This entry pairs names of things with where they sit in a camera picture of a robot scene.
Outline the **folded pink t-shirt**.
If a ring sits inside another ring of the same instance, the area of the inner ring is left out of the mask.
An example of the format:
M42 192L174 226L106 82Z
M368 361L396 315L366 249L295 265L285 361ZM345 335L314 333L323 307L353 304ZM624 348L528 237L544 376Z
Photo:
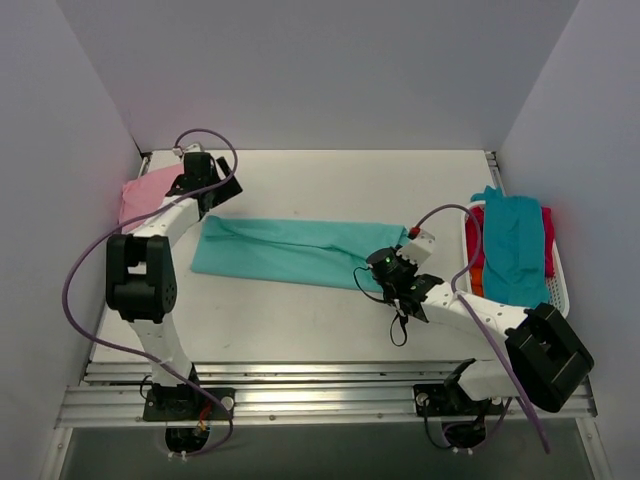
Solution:
M150 171L122 187L118 223L122 224L156 211L176 177L183 173L181 164Z

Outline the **mint green t-shirt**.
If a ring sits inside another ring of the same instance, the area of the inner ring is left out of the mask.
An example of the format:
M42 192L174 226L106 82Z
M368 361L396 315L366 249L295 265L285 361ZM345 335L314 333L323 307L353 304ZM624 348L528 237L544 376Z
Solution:
M404 245L402 225L210 215L191 263L198 274L379 293L367 257Z

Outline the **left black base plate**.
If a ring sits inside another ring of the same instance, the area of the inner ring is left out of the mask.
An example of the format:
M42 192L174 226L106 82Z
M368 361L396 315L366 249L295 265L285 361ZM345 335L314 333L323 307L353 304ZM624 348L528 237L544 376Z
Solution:
M154 385L147 393L142 419L146 422L222 421L228 416L208 397L188 386Z

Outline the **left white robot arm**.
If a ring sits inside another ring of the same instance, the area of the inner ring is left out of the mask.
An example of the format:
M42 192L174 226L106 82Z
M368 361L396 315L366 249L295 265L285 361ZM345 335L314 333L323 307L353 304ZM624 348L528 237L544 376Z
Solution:
M223 157L187 152L182 166L157 213L107 240L106 301L129 323L142 352L151 358L154 393L167 394L166 408L179 419L190 419L200 411L202 395L187 384L195 383L197 375L172 317L178 295L172 247L242 187Z

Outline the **red t-shirt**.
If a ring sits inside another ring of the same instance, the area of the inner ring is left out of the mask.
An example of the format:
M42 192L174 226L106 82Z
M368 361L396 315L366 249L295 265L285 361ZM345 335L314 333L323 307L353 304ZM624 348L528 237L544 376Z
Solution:
M553 224L553 220L552 220L552 211L550 208L548 207L542 207L542 220L543 220L543 228L544 228L544 241L545 241L545 248L544 248L544 266L545 266L545 276L546 277L550 277L553 276L553 263L552 260L550 258L550 249L552 246L552 243L554 242L554 235L555 235L555 227ZM473 222L473 220L468 217L467 221L466 221L466 235L467 235L467 248L468 250L468 258L469 261L471 261L473 259L473 255L476 253L476 251L479 251L479 253L477 254L476 260L471 264L471 268L472 267L481 267L482 269L484 268L484 261L485 261L485 256L484 256L484 250L483 247L480 246L479 248L477 248L477 242L482 242L482 233L483 233L483 224L484 224L484 209L480 208L480 209L473 209L471 211L472 216L478 221L479 226L480 226L480 233L477 233L475 224Z

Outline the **white laundry basket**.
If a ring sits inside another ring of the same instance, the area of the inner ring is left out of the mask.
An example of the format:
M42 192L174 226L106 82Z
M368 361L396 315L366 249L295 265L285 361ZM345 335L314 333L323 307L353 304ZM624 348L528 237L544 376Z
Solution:
M483 200L479 200L479 201L470 202L465 206L465 208L472 211L473 209L484 208L484 205L485 205L485 202ZM467 218L468 218L468 214L464 213L463 211L463 213L461 213L461 220L460 220L461 238L462 238L461 252L462 252L463 260L469 260L468 258L469 249L467 248L467 240L466 240L467 235L466 235L466 228L465 228ZM555 235L553 239L554 239L554 242L552 243L552 246L550 249L550 258L553 263L554 275L550 277L545 277L546 287L549 291L549 296L550 296L550 301L548 303L553 305L566 318L570 311L570 300L569 300L568 290L567 290L566 281L564 277L564 270L562 267L559 251L555 241ZM458 280L457 285L459 289L465 292L472 291L470 270L463 274L461 279Z

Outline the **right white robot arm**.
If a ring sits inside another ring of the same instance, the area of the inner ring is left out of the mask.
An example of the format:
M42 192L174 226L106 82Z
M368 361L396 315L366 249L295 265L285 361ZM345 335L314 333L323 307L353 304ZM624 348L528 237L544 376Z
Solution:
M447 327L489 343L494 358L469 356L444 388L455 412L489 398L525 394L537 408L559 412L594 367L594 359L554 306L517 307L455 291L443 279L418 274L418 266L387 247L367 265L399 318Z

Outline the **teal blue t-shirt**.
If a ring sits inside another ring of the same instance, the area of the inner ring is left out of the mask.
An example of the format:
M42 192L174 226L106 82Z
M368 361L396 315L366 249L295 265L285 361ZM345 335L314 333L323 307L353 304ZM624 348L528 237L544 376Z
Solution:
M502 190L490 186L473 195L471 200L484 203L484 297L527 308L548 302L545 231L538 200L506 196Z

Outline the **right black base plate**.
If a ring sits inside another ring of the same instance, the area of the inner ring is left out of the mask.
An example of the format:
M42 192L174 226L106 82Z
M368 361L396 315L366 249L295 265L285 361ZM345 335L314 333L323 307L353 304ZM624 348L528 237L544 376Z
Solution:
M460 387L446 387L443 383L414 384L414 406L418 417L476 417L499 415L504 403L490 399L471 400Z

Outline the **orange t-shirt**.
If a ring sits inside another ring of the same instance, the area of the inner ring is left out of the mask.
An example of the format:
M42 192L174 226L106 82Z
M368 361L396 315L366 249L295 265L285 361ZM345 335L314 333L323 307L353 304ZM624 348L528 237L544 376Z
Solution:
M481 267L472 267L470 269L471 289L476 296L484 296L483 288L483 269Z

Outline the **aluminium rail frame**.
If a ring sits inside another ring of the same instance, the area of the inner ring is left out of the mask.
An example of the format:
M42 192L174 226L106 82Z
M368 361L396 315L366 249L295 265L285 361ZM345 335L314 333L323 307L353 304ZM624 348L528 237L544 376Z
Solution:
M426 268L450 278L465 260L453 205L496 176L481 150L249 150L238 179L242 194L219 208L222 215L422 221L437 239ZM415 384L490 355L475 335L417 323L408 345L395 348L392 311L356 291L196 274L199 235L192 227L175 246L175 325L202 380L236 390L238 433L415 422Z

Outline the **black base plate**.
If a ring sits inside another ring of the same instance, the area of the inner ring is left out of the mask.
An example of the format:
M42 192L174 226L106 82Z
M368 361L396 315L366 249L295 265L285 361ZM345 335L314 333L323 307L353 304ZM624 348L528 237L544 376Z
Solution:
M208 397L188 386L154 385L147 393L142 419L146 422L222 421L228 416Z
M414 384L414 406L418 417L476 417L499 415L504 403L490 399L471 400L460 387L446 387L443 383Z

